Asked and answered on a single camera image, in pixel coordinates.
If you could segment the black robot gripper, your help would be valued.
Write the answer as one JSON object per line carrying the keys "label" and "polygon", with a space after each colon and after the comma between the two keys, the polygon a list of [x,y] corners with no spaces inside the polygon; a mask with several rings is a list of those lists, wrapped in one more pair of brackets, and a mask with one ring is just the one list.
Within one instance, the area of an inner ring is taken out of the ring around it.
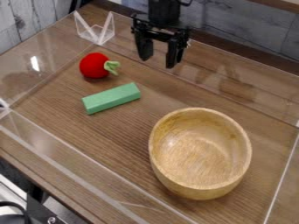
{"label": "black robot gripper", "polygon": [[141,61],[146,61],[153,56],[153,40],[168,41],[165,67],[173,68],[181,62],[184,48],[190,45],[190,27],[180,21],[157,24],[149,20],[144,13],[133,13],[130,18],[133,20],[130,30],[134,35],[138,58]]}

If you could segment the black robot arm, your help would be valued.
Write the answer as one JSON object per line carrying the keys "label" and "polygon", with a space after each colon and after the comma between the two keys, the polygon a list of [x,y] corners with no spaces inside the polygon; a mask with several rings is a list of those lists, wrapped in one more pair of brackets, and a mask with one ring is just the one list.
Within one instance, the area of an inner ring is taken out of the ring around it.
{"label": "black robot arm", "polygon": [[184,49],[189,46],[190,27],[180,21],[181,7],[188,7],[181,0],[148,0],[148,12],[133,13],[130,33],[141,61],[153,56],[153,41],[166,44],[165,67],[173,68],[182,60]]}

